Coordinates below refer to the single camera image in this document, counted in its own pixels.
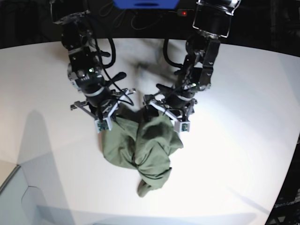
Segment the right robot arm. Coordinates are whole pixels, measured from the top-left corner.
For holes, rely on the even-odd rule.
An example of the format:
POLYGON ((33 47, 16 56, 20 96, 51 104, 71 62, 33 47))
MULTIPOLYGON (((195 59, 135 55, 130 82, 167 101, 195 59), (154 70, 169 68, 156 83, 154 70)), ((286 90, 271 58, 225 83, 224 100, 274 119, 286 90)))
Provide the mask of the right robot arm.
POLYGON ((116 86, 126 73, 114 77, 107 73, 116 59, 113 40, 109 39, 111 53, 100 50, 85 0, 52 0, 50 11, 52 22, 62 27, 61 43, 69 58, 68 80, 86 98, 74 102, 70 109, 81 109, 99 122, 115 120, 120 103, 132 105, 133 101, 127 89, 116 86))

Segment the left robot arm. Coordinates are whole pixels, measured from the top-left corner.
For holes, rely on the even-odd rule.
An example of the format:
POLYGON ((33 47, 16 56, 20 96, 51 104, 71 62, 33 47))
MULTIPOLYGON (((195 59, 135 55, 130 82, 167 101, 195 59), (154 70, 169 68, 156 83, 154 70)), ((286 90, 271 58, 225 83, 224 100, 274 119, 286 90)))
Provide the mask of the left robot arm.
POLYGON ((163 56, 175 68, 177 80, 173 87, 157 84, 162 100, 155 95, 144 96, 144 116, 150 120, 163 112, 173 120, 188 121, 194 112, 197 100, 195 94, 211 86, 213 67, 221 45, 220 38, 227 38, 232 17, 240 6, 239 0, 198 0, 192 27, 195 32, 186 40, 186 51, 182 64, 168 57, 168 42, 163 43, 163 56))

